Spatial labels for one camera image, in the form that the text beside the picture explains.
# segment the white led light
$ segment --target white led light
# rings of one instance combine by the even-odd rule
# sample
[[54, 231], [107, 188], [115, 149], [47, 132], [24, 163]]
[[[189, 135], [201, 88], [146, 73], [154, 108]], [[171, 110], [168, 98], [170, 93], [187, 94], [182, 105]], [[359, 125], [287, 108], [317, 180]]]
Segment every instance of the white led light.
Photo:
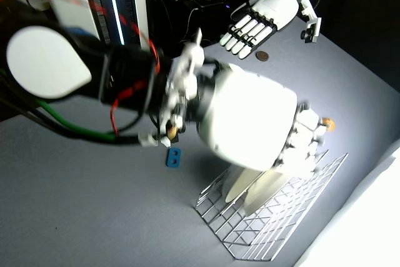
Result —
[[119, 14], [118, 14], [118, 9], [117, 9], [117, 2], [116, 0], [111, 0], [112, 2], [112, 8], [114, 9], [114, 15], [115, 15], [115, 21], [117, 22], [117, 28], [118, 28], [118, 34], [119, 38], [121, 40], [121, 44], [124, 45], [124, 36], [123, 36], [123, 31], [121, 29], [121, 22], [119, 21]]

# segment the gray table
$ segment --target gray table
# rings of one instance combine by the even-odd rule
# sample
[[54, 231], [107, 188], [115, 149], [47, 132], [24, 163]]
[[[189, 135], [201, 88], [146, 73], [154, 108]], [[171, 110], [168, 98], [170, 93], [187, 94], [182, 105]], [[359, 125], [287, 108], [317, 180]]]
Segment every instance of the gray table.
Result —
[[[275, 261], [233, 261], [193, 210], [200, 190], [228, 166], [194, 126], [178, 145], [181, 167], [168, 169], [163, 147], [71, 141], [16, 117], [0, 123], [0, 266], [293, 265], [400, 128], [400, 94], [325, 37], [305, 45], [303, 27], [297, 19], [261, 46], [266, 63], [254, 55], [240, 61], [218, 45], [206, 49], [279, 81], [334, 118], [325, 162], [350, 154]], [[90, 99], [54, 107], [83, 126], [110, 127], [108, 108]], [[117, 121], [131, 116], [119, 110]]]

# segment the dish rack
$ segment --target dish rack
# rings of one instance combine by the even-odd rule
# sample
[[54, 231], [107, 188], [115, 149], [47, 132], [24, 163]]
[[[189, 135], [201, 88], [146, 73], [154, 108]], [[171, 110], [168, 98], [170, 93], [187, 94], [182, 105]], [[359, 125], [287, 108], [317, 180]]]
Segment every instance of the dish rack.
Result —
[[270, 201], [248, 217], [244, 215], [243, 202], [251, 184], [238, 198], [225, 203], [221, 190], [226, 170], [200, 193], [195, 209], [235, 259], [272, 261], [347, 156], [344, 154], [323, 168], [317, 167], [317, 171], [308, 180], [293, 178]]

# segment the blue block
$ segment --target blue block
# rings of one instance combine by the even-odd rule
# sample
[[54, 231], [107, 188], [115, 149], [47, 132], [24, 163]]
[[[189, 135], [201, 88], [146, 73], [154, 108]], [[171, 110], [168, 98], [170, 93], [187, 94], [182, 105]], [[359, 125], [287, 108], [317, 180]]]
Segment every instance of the blue block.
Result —
[[181, 150], [179, 148], [169, 148], [167, 157], [167, 167], [178, 168], [181, 161]]

